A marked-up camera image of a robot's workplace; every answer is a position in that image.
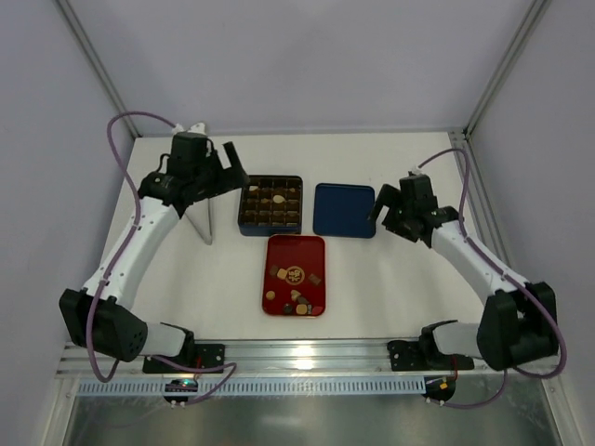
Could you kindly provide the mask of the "dark blue box lid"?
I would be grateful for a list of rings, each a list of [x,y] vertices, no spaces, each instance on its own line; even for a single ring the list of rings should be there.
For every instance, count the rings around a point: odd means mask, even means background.
[[[376,226],[369,219],[376,200],[370,186],[319,183],[314,194],[312,228],[320,236],[372,239]]]

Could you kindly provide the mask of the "red lacquer tray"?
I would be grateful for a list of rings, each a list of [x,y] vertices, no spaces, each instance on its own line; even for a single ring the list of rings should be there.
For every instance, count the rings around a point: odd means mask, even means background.
[[[269,316],[317,318],[326,310],[326,245],[323,238],[312,235],[273,235],[268,239],[264,266],[261,307]],[[284,280],[270,274],[272,266],[286,269]],[[315,274],[322,279],[319,285],[309,281]],[[293,300],[291,291],[298,290],[300,296]],[[269,300],[266,293],[273,291],[275,298]],[[289,303],[294,306],[291,314],[284,314],[283,306]],[[305,304],[308,313],[296,314],[296,306]],[[313,307],[323,307],[321,314],[313,314]]]

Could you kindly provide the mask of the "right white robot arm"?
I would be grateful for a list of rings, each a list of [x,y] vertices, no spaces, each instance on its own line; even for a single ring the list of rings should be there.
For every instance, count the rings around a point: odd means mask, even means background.
[[[369,218],[412,243],[422,242],[456,270],[483,305],[477,323],[440,321],[418,338],[430,361],[459,355],[497,371],[556,355],[556,297],[545,282],[530,283],[469,234],[452,206],[441,207],[430,178],[410,175],[382,186]]]

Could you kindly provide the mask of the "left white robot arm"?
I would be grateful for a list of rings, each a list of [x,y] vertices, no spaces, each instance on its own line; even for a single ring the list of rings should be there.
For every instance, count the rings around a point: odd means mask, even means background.
[[[179,355],[190,339],[180,327],[148,323],[131,311],[139,285],[160,245],[196,203],[248,183],[232,142],[223,166],[212,140],[195,132],[177,133],[165,170],[153,170],[133,197],[135,209],[116,244],[81,289],[64,291],[59,309],[75,345],[118,361],[138,356]]]

